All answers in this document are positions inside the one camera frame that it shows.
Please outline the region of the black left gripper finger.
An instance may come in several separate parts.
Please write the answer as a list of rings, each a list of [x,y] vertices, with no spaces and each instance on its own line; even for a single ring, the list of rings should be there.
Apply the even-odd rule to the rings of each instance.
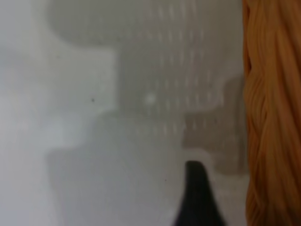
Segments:
[[[199,161],[185,163],[185,187],[175,226],[225,226],[210,185]]]

